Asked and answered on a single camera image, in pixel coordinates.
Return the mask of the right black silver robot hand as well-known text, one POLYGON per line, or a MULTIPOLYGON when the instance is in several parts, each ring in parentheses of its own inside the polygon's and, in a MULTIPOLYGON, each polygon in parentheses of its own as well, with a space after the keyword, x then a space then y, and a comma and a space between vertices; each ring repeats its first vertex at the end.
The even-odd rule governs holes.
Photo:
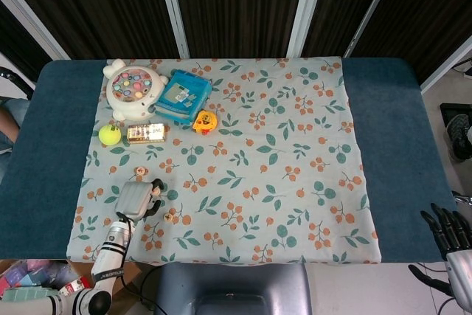
POLYGON ((423 284, 453 298, 460 308, 471 312, 471 225, 457 211, 432 203, 433 215, 420 212, 432 232, 445 263, 448 281, 434 279, 410 264, 409 271, 423 284))

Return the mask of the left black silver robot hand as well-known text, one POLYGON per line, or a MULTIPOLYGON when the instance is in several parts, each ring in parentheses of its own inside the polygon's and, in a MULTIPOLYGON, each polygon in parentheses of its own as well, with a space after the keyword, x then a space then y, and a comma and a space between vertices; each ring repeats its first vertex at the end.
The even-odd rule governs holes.
POLYGON ((129 219, 136 224, 158 212, 162 205, 160 195, 163 191, 164 182, 161 179, 154 179, 152 182, 126 182, 119 195, 115 213, 119 218, 129 219))

